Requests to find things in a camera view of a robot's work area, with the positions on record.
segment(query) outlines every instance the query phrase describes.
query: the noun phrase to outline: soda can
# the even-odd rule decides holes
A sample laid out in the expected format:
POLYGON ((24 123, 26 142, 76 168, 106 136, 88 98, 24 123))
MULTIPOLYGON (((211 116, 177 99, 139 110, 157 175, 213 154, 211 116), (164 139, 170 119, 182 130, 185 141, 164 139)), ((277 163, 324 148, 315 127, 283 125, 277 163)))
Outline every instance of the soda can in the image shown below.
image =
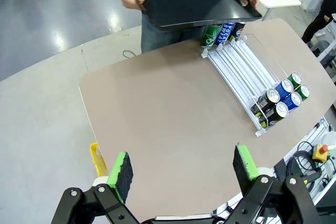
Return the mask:
POLYGON ((261 110, 266 112, 270 107, 280 101, 280 95, 275 89, 267 90, 263 95, 258 98, 256 104, 251 107, 251 111, 254 115, 260 113, 257 104, 260 106, 261 110))
POLYGON ((301 84, 295 91, 300 94, 303 101, 310 97, 310 89, 305 84, 301 84))
POLYGON ((302 98, 298 92, 293 92, 283 100, 283 103, 287 105, 289 112, 291 112, 301 105, 302 98))
POLYGON ((282 80, 276 87, 276 91, 278 91, 280 95, 280 101, 286 98, 291 92, 294 90, 293 84, 288 80, 282 80))
POLYGON ((294 89, 302 84, 302 77, 297 72, 293 72, 287 79, 293 84, 294 89))
POLYGON ((221 27, 222 25, 209 25, 205 27, 201 44, 203 48, 213 46, 221 27))
POLYGON ((235 23, 224 23, 221 31, 219 32, 216 38, 215 44, 216 45, 224 44, 229 38, 229 35, 234 27, 235 23))
POLYGON ((265 113, 265 116, 268 120, 268 125, 267 120, 264 116, 259 118, 259 123, 263 128, 272 127, 277 122, 287 117, 288 113, 289 111, 287 105, 285 105, 283 102, 278 102, 269 111, 265 113))
POLYGON ((232 32, 229 36, 229 41, 233 40, 234 38, 239 38, 244 30, 246 22, 236 23, 235 28, 232 29, 232 32))

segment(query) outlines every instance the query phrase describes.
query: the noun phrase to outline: black pants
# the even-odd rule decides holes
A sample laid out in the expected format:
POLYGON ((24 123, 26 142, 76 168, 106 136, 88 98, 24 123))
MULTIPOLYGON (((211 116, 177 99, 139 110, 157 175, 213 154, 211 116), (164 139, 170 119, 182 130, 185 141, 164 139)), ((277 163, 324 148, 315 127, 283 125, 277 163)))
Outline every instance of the black pants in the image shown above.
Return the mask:
POLYGON ((326 15, 325 13, 320 12, 319 15, 317 15, 317 17, 314 19, 314 21, 307 27, 302 37, 304 43, 308 43, 318 30, 325 28, 327 24, 332 22, 331 15, 327 15, 329 17, 328 22, 326 22, 326 20, 324 19, 325 15, 326 15))

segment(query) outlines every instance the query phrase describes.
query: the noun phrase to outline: black can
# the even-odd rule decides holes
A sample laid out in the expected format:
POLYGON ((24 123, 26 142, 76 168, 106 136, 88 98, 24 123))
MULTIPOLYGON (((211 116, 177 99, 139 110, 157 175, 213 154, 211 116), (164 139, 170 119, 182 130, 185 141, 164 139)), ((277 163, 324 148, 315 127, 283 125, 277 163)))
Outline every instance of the black can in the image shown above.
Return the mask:
POLYGON ((236 23, 235 28, 232 29, 231 34, 229 35, 229 41, 233 40, 234 38, 239 38, 244 30, 246 22, 236 23))
MULTIPOLYGON (((275 89, 269 89, 258 98, 257 103, 259 107, 261 108, 261 110, 266 112, 268 109, 270 109, 272 106, 274 106, 279 101, 280 101, 280 95, 278 91, 276 91, 275 89)), ((254 115, 260 112, 257 104, 254 104, 251 107, 251 111, 254 115)))
POLYGON ((272 127, 280 120, 284 119, 286 116, 288 116, 288 107, 283 102, 278 102, 276 105, 274 105, 269 111, 265 113, 265 116, 259 117, 259 123, 261 127, 267 128, 267 126, 272 127))

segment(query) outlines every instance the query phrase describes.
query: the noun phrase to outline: floor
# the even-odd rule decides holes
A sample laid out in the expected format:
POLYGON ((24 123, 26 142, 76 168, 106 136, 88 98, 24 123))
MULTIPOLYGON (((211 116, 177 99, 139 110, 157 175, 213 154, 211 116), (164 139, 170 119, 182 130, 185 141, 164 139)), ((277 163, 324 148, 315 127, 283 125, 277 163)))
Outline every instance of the floor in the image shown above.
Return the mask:
POLYGON ((141 25, 120 0, 0 0, 0 81, 67 49, 141 25))
MULTIPOLYGON (((79 80, 125 59, 124 50, 140 53, 140 13, 119 0, 0 5, 8 1, 13 4, 0 9, 0 223, 50 223, 62 192, 86 190, 97 176, 89 152, 96 140, 79 80)), ((300 36, 312 20, 299 7, 276 9, 276 17, 300 36)), ((334 108, 326 117, 336 125, 334 108)))

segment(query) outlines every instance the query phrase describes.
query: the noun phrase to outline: dark jacket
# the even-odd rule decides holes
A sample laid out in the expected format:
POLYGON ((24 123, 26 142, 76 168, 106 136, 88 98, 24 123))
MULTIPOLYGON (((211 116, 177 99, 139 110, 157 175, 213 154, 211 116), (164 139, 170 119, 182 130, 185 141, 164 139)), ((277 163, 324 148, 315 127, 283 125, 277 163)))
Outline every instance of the dark jacket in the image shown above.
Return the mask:
POLYGON ((331 18, 331 14, 336 13, 336 0, 323 0, 321 11, 331 18))

